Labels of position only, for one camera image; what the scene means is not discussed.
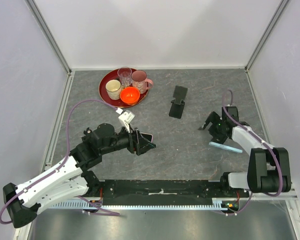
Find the blue case phone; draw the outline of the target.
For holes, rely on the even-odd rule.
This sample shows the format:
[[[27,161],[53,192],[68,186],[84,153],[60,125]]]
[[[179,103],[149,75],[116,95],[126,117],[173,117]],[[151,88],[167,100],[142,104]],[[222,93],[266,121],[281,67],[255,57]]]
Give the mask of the blue case phone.
[[[213,141],[209,142],[209,145],[212,146],[212,147],[216,147],[216,148],[226,150],[226,151],[230,151],[230,152],[233,152],[233,153],[243,153],[242,149],[231,147],[231,146],[224,145],[224,144],[220,144],[220,143],[213,142]]]

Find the black folding phone stand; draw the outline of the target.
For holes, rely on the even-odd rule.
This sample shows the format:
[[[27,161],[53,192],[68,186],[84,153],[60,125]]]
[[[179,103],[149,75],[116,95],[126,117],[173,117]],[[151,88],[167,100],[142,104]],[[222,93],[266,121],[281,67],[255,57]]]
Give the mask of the black folding phone stand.
[[[181,119],[184,107],[185,99],[188,93],[188,88],[176,85],[172,97],[174,98],[171,101],[171,108],[168,115],[172,118]]]

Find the beige case phone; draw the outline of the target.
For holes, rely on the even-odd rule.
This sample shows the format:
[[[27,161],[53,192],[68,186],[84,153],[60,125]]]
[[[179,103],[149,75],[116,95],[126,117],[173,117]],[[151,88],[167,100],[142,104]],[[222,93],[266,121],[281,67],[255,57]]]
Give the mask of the beige case phone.
[[[150,133],[141,133],[141,135],[146,138],[148,141],[150,141],[151,143],[153,142],[153,135]]]

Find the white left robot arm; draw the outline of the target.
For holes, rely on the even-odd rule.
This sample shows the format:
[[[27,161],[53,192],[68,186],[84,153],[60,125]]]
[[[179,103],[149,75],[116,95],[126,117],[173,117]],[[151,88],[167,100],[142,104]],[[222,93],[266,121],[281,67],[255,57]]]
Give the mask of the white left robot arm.
[[[95,130],[87,128],[83,134],[82,142],[49,170],[22,184],[8,183],[3,187],[4,209],[14,228],[26,226],[63,200],[98,195],[101,182],[91,169],[102,162],[104,155],[127,149],[140,156],[156,148],[153,135],[138,128],[122,127],[116,133],[111,124],[103,123]]]

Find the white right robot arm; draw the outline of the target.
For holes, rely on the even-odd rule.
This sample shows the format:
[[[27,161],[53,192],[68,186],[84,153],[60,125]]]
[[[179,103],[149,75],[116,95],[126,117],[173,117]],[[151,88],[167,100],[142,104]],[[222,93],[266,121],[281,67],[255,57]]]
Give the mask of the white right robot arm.
[[[249,155],[247,172],[223,173],[220,178],[222,182],[219,184],[219,191],[223,196],[230,197],[237,189],[275,196],[291,190],[288,151],[283,147],[275,147],[257,136],[248,123],[239,120],[237,107],[226,106],[221,115],[211,112],[198,129],[202,131],[208,126],[212,143],[229,150],[224,143],[230,139]]]

